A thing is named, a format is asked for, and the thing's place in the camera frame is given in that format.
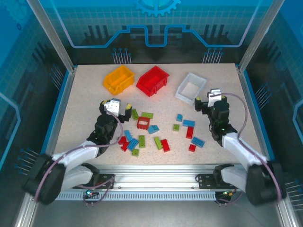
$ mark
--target speckled white tabletop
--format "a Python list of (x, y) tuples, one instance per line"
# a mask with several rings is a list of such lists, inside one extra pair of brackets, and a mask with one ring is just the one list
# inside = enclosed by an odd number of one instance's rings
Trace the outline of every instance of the speckled white tabletop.
[[(100, 157), (90, 161), (99, 165), (190, 165), (238, 163), (237, 159), (227, 150), (220, 147), (208, 130), (209, 120), (202, 112), (196, 112), (193, 105), (175, 98), (175, 92), (189, 73), (195, 73), (207, 79), (206, 86), (200, 93), (202, 101), (207, 101), (206, 93), (211, 88), (220, 88), (222, 92), (235, 93), (244, 98), (239, 77), (234, 64), (159, 64), (158, 66), (169, 73), (167, 86), (157, 94), (148, 97), (136, 87), (139, 77), (151, 69), (153, 64), (132, 64), (127, 67), (135, 73), (135, 83), (123, 93), (115, 96), (121, 99), (121, 113), (127, 103), (131, 103), (138, 111), (154, 113), (151, 124), (156, 124), (160, 131), (148, 134), (147, 130), (137, 129), (137, 121), (133, 118), (123, 124), (124, 130), (129, 130), (134, 138), (145, 135), (146, 148), (140, 149), (138, 157), (130, 151), (123, 152), (120, 145), (109, 147)], [(79, 65), (72, 85), (71, 94), (64, 114), (55, 153), (61, 153), (81, 144), (94, 130), (97, 117), (100, 115), (99, 105), (102, 100), (113, 98), (103, 87), (104, 77), (118, 68), (119, 65)], [(230, 123), (240, 129), (244, 120), (244, 107), (234, 97), (229, 97)], [(180, 127), (179, 132), (172, 130), (177, 114), (183, 119), (196, 122), (194, 136), (205, 141), (203, 148), (196, 148), (195, 153), (188, 151), (191, 140), (186, 139), (187, 127)], [(113, 140), (120, 134), (119, 127)], [(170, 152), (158, 150), (153, 138), (167, 139)], [(242, 138), (254, 149), (260, 152), (258, 139), (249, 114), (248, 123)]]

